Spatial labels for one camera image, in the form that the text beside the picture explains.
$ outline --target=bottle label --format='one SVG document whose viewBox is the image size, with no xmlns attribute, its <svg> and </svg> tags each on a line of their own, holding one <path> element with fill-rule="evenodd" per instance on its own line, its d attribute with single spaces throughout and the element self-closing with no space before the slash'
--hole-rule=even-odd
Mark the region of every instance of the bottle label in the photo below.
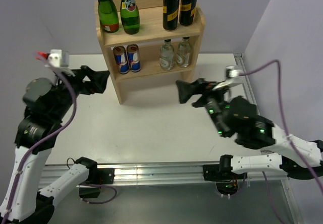
<svg viewBox="0 0 323 224">
<path fill-rule="evenodd" d="M 127 11 L 135 11 L 136 9 L 136 2 L 135 0 L 126 0 L 122 2 L 121 9 L 126 9 Z"/>
<path fill-rule="evenodd" d="M 192 3 L 188 5 L 181 5 L 181 11 L 189 11 L 192 7 Z"/>
<path fill-rule="evenodd" d="M 178 16 L 178 9 L 177 9 L 174 13 L 172 13 L 172 14 L 170 14 L 170 15 L 167 15 L 167 21 L 172 21 L 172 20 L 173 20 L 173 19 L 175 19 L 177 16 Z"/>
<path fill-rule="evenodd" d="M 177 62 L 177 65 L 183 65 L 185 62 L 185 59 L 182 57 L 182 55 L 177 54 L 176 62 Z"/>
<path fill-rule="evenodd" d="M 164 68 L 167 68 L 170 65 L 170 62 L 162 58 L 159 58 L 159 62 L 160 62 L 160 65 Z"/>
<path fill-rule="evenodd" d="M 188 65 L 189 60 L 190 60 L 190 53 L 186 53 L 185 56 L 180 55 L 179 53 L 177 54 L 176 62 L 178 66 L 181 66 L 184 64 Z"/>
<path fill-rule="evenodd" d="M 194 14 L 195 14 L 195 9 L 196 9 L 196 7 L 195 7 L 194 9 L 192 9 L 192 11 L 191 11 L 191 16 L 194 16 Z"/>
<path fill-rule="evenodd" d="M 117 31 L 119 29 L 119 24 L 113 24 L 113 25 L 102 24 L 102 27 L 105 31 L 113 32 L 113 31 Z"/>
</svg>

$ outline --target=gray wall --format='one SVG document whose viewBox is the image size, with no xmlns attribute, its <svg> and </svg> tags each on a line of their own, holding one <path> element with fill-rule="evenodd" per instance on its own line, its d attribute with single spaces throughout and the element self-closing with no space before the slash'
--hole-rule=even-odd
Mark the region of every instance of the gray wall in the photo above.
<svg viewBox="0 0 323 224">
<path fill-rule="evenodd" d="M 36 51 L 56 47 L 30 0 L 0 0 L 0 135 L 2 202 L 14 165 L 14 141 L 18 124 L 23 120 L 22 96 L 26 85 L 39 77 L 52 77 L 41 62 L 34 59 Z"/>
<path fill-rule="evenodd" d="M 306 140 L 323 140 L 322 4 L 323 0 L 271 0 L 244 58 L 249 70 L 272 59 L 282 61 L 289 130 Z M 250 80 L 260 112 L 281 125 L 276 66 Z M 322 223 L 323 197 L 316 183 L 292 181 L 292 185 L 305 223 Z"/>
<path fill-rule="evenodd" d="M 95 0 L 32 0 L 61 48 L 71 54 L 101 53 Z M 198 0 L 206 16 L 201 52 L 243 52 L 270 0 Z"/>
</svg>

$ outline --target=clear glass bottle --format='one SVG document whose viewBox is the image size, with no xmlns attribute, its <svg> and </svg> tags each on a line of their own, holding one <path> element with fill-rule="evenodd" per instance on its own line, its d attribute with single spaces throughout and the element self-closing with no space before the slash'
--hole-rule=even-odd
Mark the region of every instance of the clear glass bottle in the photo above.
<svg viewBox="0 0 323 224">
<path fill-rule="evenodd" d="M 189 39 L 189 37 L 183 37 L 183 40 L 178 44 L 176 63 L 181 68 L 186 68 L 190 64 L 192 46 L 188 41 Z"/>
<path fill-rule="evenodd" d="M 164 45 L 160 48 L 159 64 L 162 69 L 171 70 L 174 67 L 174 51 L 171 40 L 165 40 Z"/>
</svg>

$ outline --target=black can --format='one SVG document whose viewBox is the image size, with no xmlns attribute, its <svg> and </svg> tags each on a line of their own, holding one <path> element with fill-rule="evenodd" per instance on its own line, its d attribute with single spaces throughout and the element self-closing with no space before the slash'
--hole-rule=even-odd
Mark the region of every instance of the black can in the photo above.
<svg viewBox="0 0 323 224">
<path fill-rule="evenodd" d="M 180 23 L 183 26 L 190 26 L 193 23 L 197 0 L 182 0 Z"/>
<path fill-rule="evenodd" d="M 180 0 L 163 0 L 163 28 L 173 31 L 177 28 Z"/>
</svg>

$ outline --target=gold can label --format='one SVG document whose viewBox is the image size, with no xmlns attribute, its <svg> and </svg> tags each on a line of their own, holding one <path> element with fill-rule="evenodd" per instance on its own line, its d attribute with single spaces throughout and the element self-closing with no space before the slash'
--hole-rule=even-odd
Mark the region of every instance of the gold can label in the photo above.
<svg viewBox="0 0 323 224">
<path fill-rule="evenodd" d="M 192 7 L 192 3 L 188 5 L 181 5 L 181 11 L 189 11 L 191 10 L 191 7 Z"/>
<path fill-rule="evenodd" d="M 172 14 L 170 14 L 170 15 L 167 15 L 167 21 L 172 21 L 172 20 L 173 20 L 173 19 L 175 19 L 177 16 L 178 16 L 178 9 L 177 9 L 174 13 L 172 13 Z"/>
<path fill-rule="evenodd" d="M 191 16 L 194 16 L 194 14 L 195 14 L 195 9 L 196 9 L 196 7 L 195 7 L 194 9 L 192 9 L 192 11 L 191 11 Z"/>
</svg>

